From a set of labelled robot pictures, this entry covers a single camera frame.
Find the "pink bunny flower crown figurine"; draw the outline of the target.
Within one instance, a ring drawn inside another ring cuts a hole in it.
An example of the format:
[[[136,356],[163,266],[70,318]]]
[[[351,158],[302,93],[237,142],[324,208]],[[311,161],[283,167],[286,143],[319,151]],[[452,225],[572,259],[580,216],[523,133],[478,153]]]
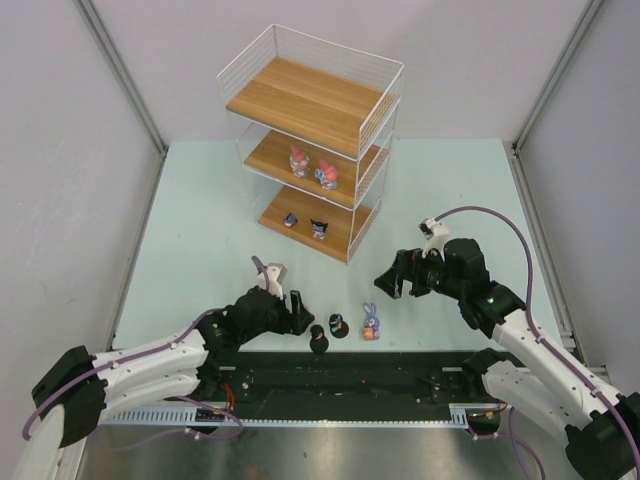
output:
[[[306,152],[296,145],[290,147],[289,165],[296,178],[306,178],[309,175],[309,163]]]

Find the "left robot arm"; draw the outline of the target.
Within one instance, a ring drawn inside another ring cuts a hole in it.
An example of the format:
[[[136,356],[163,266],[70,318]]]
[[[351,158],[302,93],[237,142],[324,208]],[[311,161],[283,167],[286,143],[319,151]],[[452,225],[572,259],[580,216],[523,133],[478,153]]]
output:
[[[128,350],[92,354],[67,350],[34,386],[35,410],[22,436],[56,406],[64,413],[61,447],[89,436],[101,423],[157,400],[217,388],[222,358],[265,334],[302,335],[315,317],[299,291],[281,298],[253,287],[232,305],[203,312],[180,334]]]

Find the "pink bunny blue bow figurine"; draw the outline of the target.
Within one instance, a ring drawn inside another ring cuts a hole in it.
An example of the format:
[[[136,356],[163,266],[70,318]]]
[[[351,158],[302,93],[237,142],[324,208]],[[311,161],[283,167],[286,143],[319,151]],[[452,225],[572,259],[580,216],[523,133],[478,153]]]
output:
[[[334,190],[338,185],[338,171],[334,164],[326,159],[320,159],[314,171],[315,178],[325,190]]]

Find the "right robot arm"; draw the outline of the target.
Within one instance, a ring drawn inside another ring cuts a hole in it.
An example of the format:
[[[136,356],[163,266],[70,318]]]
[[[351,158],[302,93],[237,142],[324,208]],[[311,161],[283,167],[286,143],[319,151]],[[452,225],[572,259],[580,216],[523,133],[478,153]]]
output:
[[[374,281],[394,299],[431,292],[456,300],[462,318],[512,354],[476,354],[470,370],[484,391],[551,435],[583,479],[623,479],[639,471],[639,395],[621,394],[528,323],[523,300],[491,279],[476,241],[454,239],[442,252],[400,250]],[[526,373],[515,365],[521,362]]]

